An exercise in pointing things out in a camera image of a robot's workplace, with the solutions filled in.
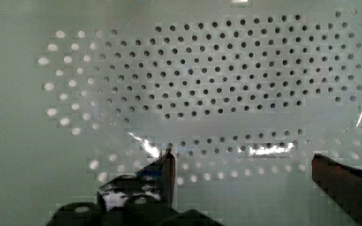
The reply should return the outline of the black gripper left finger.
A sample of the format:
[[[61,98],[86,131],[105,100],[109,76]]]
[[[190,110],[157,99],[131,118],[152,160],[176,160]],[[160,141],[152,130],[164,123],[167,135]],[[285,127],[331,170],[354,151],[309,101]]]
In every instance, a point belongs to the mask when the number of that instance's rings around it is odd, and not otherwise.
[[[172,149],[133,174],[115,177],[97,190],[97,202],[106,210],[124,207],[127,202],[144,197],[173,204],[175,157]]]

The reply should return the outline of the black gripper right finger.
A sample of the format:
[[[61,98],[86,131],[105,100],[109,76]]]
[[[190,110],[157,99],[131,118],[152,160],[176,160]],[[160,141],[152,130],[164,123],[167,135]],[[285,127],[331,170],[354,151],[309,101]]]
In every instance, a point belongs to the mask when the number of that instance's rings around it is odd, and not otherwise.
[[[314,183],[362,226],[362,169],[338,163],[320,153],[311,160]]]

